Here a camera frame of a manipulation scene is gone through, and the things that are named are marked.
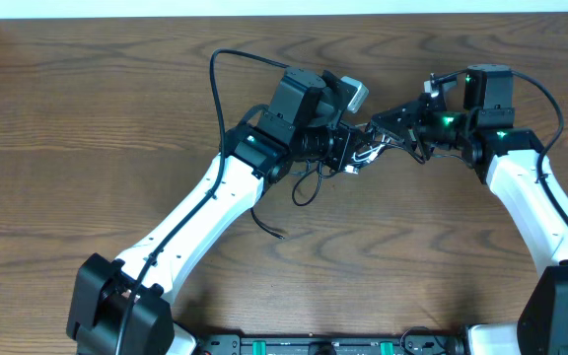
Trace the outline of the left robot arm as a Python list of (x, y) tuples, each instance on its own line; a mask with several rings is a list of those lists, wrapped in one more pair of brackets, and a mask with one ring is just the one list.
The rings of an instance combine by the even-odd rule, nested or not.
[(194, 190), (150, 234), (109, 261), (79, 268), (67, 335), (84, 354), (190, 354), (196, 338), (171, 314), (179, 290), (223, 232), (296, 162), (345, 168), (360, 143), (343, 121), (369, 94), (359, 81), (289, 67), (269, 105), (224, 135)]

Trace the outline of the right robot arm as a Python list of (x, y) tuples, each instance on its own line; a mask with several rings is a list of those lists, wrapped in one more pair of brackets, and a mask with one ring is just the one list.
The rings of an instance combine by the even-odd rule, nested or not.
[(478, 64), (462, 74), (462, 111), (446, 107), (457, 74), (433, 75), (418, 99), (375, 114), (371, 127), (421, 163), (437, 149), (461, 152), (511, 215), (539, 280), (517, 320), (469, 325), (446, 351), (568, 354), (568, 197), (547, 158), (552, 145), (514, 124), (513, 84), (520, 72)]

